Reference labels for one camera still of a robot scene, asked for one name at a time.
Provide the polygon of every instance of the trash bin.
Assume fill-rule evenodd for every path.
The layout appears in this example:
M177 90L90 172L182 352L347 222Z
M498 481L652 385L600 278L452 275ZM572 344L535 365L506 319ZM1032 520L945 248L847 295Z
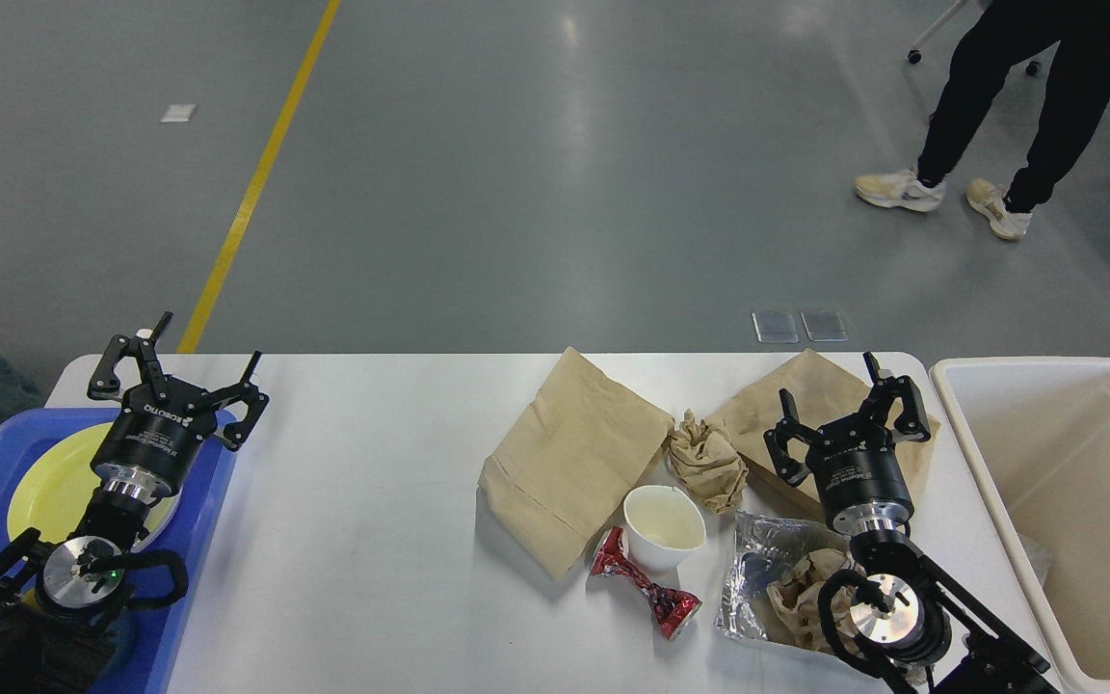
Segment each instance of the trash bin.
M1062 680L1110 693L1110 359L946 360L931 375ZM1043 587L1018 533L1051 552Z

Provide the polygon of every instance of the shoe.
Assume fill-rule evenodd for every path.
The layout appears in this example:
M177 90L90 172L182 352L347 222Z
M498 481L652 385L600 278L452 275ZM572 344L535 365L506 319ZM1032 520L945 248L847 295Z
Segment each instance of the shoe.
M855 194L877 208L930 212L945 200L945 181L939 181L937 188L926 188L912 170L860 175L855 179Z
M1030 217L1033 214L1010 212L1005 207L1005 193L1008 193L1008 190L977 178L970 181L970 187L966 189L966 201L975 212L988 217L991 233L1003 238L1005 241L1018 241L1019 238L1026 237L1026 228L1029 228Z

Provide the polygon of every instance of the crumpled paper bag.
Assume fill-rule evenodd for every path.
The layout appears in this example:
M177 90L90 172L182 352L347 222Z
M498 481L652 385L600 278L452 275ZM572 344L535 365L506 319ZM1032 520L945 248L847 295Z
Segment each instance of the crumpled paper bag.
M860 364L862 361L862 356L859 356ZM886 364L881 362L880 368L885 369ZM770 453L765 447L765 432L774 429L775 423L783 419L783 403L778 400L778 391L783 388L794 395L799 409L799 421L816 429L823 423L856 412L864 399L867 399L871 384L865 383L862 379L825 356L805 350L780 368L774 369L766 378L737 392L717 412L705 418L705 424L720 430L736 451L739 451L744 461L754 471L758 471L759 479L819 519L823 515L820 496L816 493L811 475L807 475L798 487L791 489L774 471ZM902 403L895 403L890 412L890 426L894 418L901 411ZM939 426L941 423L929 414L928 428L932 434L929 441L908 441L897 445L898 466L916 504L928 486L928 465L932 460ZM789 450L797 460L803 460L807 452L806 445L798 441L790 442Z
M820 596L825 581L840 570L858 571L858 566L838 550L814 550L806 557L799 559L783 580L774 581L765 589L778 618L790 630L795 646L833 654L829 643L825 641L825 633L820 630L820 611L816 606L816 599ZM838 590L829 603L838 636L841 636L845 645L850 643L851 646L851 638L858 632L855 621L850 620L850 601L854 596L855 589Z
M482 465L478 486L558 579L659 460L673 423L569 346Z
M670 471L692 493L693 500L715 514L735 509L744 497L748 466L714 426L697 422L692 410L683 413L683 424L670 434Z

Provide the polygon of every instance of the red candy wrapper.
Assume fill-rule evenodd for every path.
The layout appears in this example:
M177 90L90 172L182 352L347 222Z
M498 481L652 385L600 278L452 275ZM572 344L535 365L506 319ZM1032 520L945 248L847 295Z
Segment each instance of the red candy wrapper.
M628 576L633 585L647 599L648 606L653 607L654 620L662 636L674 640L679 635L683 625L686 625L692 615L700 610L700 599L686 590L663 589L648 580L645 572L639 571L639 566L625 556L624 535L625 529L619 526L613 526L605 533L598 544L598 551L594 554L594 566L591 567L589 575Z

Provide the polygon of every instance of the robotic arm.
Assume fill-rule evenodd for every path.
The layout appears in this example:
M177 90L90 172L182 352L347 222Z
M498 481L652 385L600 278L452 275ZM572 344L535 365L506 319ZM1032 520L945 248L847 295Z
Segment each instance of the robotic arm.
M88 691L119 648L114 621L124 610L162 610L186 595L178 553L132 550L149 535L150 510L179 493L201 445L216 440L238 451L268 396L251 383L260 352L238 383L220 391L167 374L154 344L171 316L164 313L153 330L133 338L114 334L93 370L89 399L122 408L93 453L101 485L74 531L50 544L28 529L0 552L0 693ZM135 360L141 383L122 392L114 368L127 359ZM246 416L220 428L216 410L233 403L246 404ZM160 566L171 576L171 592L137 596L129 573Z
M821 632L834 654L898 694L916 691L906 677L911 668L926 668L935 694L1056 694L1042 676L1048 661L910 541L916 509L894 451L902 441L928 441L928 416L910 378L881 370L871 353L864 360L872 389L858 412L811 429L799 421L794 395L783 390L783 419L765 432L778 476L796 486L814 475L827 523L850 537L850 554L867 571L866 579L838 572L820 590ZM889 430L895 401L901 412ZM791 440L807 445L805 461L790 456ZM850 618L858 628L858 654L838 638L829 610L845 589L855 590ZM931 668L952 636L947 612L968 630L968 655L934 684Z

